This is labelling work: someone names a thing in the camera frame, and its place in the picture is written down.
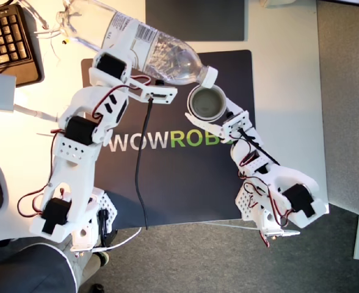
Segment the black mouse pad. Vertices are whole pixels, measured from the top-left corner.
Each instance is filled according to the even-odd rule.
[[[243,41],[244,0],[146,0],[146,23],[184,41]]]
[[[203,64],[218,69],[216,84],[254,118],[250,51],[200,54]],[[92,60],[82,61],[84,87],[89,86]],[[189,92],[196,84],[178,87],[170,105],[154,104],[140,162],[139,186],[148,223],[165,225],[238,219],[235,198],[241,188],[231,145],[198,129],[185,117]],[[102,148],[95,167],[95,186],[107,191],[118,216],[116,229],[144,226],[135,190],[135,167],[147,104],[129,99],[111,143]]]

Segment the black keyboard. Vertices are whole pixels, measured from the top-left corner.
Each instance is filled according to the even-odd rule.
[[[41,80],[22,8],[0,8],[0,73],[16,76],[16,84]]]

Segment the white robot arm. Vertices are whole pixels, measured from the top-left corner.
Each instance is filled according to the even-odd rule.
[[[100,51],[89,69],[92,87],[79,90],[59,120],[59,130],[53,146],[53,172],[44,189],[37,215],[30,232],[55,242],[63,241],[73,233],[73,251],[91,250],[98,240],[96,215],[107,209],[107,232],[117,211],[107,195],[93,187],[95,162],[102,146],[112,137],[129,104],[129,97],[140,102],[170,104],[177,94],[174,87],[139,82],[146,76],[131,76],[131,56],[123,34],[120,46]],[[90,114],[98,122],[85,118]],[[70,192],[56,198],[61,184]]]
[[[247,111],[226,98],[228,119],[222,126],[186,113],[189,121],[222,139],[233,141],[231,158],[244,180],[236,197],[242,219],[256,223],[267,246],[267,236],[291,236],[296,231],[283,230],[290,220],[306,227],[327,212],[326,205],[314,195],[319,187],[303,173],[282,167],[262,149],[263,142],[254,129]]]

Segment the white cup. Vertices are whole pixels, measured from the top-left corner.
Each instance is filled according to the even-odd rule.
[[[217,85],[210,89],[197,86],[187,97],[189,113],[203,121],[213,122],[218,120],[224,114],[226,108],[226,95]]]

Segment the plastic water bottle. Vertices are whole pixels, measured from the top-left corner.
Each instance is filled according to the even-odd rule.
[[[126,30],[133,18],[96,0],[64,3],[65,11],[57,13],[57,21],[69,39],[99,51],[116,44],[121,33],[133,34],[133,68],[169,84],[197,82],[207,88],[214,85],[217,70],[204,66],[187,43],[141,22],[135,31]]]

